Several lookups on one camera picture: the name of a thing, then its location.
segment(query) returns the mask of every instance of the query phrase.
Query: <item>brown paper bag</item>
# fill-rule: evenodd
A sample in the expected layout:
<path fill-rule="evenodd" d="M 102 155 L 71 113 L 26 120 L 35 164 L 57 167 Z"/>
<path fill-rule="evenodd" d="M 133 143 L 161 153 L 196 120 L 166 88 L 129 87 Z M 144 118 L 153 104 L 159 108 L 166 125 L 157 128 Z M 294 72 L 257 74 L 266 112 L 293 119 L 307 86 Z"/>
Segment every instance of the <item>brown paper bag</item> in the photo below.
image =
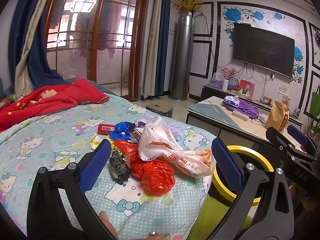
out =
<path fill-rule="evenodd" d="M 277 129 L 280 133 L 283 133 L 288 121 L 289 107 L 281 102 L 275 101 L 271 108 L 265 127 L 269 128 L 272 126 L 275 129 Z"/>

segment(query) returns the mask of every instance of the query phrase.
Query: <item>green rug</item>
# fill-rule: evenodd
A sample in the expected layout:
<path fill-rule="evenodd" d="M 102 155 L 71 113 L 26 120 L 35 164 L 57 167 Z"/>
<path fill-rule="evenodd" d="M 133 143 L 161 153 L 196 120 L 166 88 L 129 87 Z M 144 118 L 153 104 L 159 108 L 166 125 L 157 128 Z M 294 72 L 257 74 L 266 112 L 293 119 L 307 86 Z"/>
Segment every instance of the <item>green rug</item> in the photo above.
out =
<path fill-rule="evenodd" d="M 187 240 L 205 240 L 227 213 L 229 207 L 207 195 Z M 246 217 L 241 230 L 247 228 L 252 218 Z"/>

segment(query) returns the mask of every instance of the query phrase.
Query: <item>white plastic bag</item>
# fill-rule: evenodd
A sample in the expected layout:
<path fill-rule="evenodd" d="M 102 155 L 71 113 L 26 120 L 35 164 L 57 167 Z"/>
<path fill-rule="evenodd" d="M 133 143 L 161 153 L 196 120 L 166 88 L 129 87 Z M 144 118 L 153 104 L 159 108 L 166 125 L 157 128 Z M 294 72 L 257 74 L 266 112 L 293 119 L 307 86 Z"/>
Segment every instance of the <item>white plastic bag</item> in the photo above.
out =
<path fill-rule="evenodd" d="M 161 117 L 149 120 L 139 141 L 139 156 L 143 161 L 156 158 L 172 163 L 183 173 L 202 178 L 212 175 L 216 161 L 211 147 L 205 150 L 184 150 L 174 139 Z"/>

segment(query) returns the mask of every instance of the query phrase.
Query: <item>green bag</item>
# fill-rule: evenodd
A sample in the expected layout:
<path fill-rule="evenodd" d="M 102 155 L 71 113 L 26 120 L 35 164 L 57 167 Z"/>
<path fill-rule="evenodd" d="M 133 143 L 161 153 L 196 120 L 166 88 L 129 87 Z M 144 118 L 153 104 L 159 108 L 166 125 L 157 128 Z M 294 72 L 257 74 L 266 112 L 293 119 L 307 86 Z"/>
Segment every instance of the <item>green bag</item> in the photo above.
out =
<path fill-rule="evenodd" d="M 310 113 L 314 116 L 320 115 L 320 95 L 315 92 L 312 92 Z"/>

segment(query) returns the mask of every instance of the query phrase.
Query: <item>barcode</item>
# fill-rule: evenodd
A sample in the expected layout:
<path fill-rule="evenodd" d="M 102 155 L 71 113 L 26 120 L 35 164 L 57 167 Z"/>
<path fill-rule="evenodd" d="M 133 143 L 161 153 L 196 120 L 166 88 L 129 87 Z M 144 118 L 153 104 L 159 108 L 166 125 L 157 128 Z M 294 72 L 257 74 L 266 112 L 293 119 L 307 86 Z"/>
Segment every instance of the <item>barcode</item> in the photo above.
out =
<path fill-rule="evenodd" d="M 113 131 L 114 128 L 109 126 L 102 126 L 102 130 Z"/>

